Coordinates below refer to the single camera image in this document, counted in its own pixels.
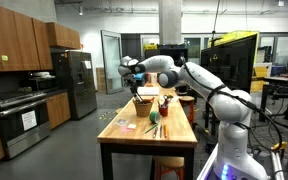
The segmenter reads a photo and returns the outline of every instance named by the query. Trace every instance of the basket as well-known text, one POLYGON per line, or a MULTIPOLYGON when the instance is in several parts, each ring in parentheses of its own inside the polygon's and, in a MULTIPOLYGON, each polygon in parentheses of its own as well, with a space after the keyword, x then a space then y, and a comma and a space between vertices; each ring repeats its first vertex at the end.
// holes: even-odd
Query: basket
POLYGON ((137 103, 136 100, 133 100, 133 103, 135 105, 137 116, 146 117, 150 115, 153 102, 141 104, 137 103))

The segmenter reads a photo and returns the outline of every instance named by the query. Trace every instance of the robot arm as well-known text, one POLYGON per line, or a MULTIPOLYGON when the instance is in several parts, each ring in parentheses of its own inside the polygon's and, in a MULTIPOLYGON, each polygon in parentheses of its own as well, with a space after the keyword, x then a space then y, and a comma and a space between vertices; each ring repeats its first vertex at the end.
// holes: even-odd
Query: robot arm
POLYGON ((136 73, 160 73, 158 79, 161 87, 187 84, 200 93, 221 121, 218 153, 213 166, 215 174, 221 179, 267 179, 263 166, 247 153, 248 131, 234 125, 236 122, 246 126, 250 124, 251 110, 237 100, 240 98, 244 102, 251 101, 248 93, 230 90, 218 77, 192 62, 176 67, 169 56, 153 56, 142 62, 123 58, 118 70, 127 80, 132 79, 132 75, 136 73))

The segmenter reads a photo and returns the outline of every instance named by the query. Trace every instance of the oven handle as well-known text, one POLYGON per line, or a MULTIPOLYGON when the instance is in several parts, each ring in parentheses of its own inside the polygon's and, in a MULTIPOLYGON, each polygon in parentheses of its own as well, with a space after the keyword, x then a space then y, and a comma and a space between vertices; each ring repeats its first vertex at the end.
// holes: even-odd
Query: oven handle
POLYGON ((7 115, 12 114, 12 113, 16 113, 16 112, 22 111, 24 109, 31 108, 31 107, 37 106, 39 104, 43 104, 45 102, 46 102, 46 100, 42 99, 42 100, 39 100, 39 101, 35 101, 35 102, 31 103, 31 104, 25 104, 23 106, 19 106, 19 107, 15 107, 15 108, 12 108, 12 109, 8 109, 8 110, 0 112, 0 116, 4 117, 4 116, 7 116, 7 115))

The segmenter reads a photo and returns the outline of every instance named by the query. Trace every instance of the ceiling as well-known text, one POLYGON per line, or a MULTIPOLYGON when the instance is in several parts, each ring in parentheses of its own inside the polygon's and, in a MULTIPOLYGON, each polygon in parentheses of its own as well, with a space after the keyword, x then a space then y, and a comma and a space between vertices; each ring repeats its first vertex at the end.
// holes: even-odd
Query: ceiling
MULTIPOLYGON (((158 13, 159 0, 54 0, 56 7, 82 6, 87 13, 158 13)), ((221 0, 219 14, 265 15, 288 13, 288 0, 221 0)), ((183 14, 216 13, 218 0, 182 0, 183 14)))

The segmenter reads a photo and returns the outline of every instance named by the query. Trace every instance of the stainless steel refrigerator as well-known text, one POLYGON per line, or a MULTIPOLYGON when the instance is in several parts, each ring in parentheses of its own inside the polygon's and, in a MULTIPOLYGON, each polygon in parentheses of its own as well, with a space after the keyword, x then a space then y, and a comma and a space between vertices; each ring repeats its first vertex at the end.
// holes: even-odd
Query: stainless steel refrigerator
POLYGON ((90 53, 52 53, 53 68, 61 89, 67 89, 72 120, 79 120, 97 108, 90 53))

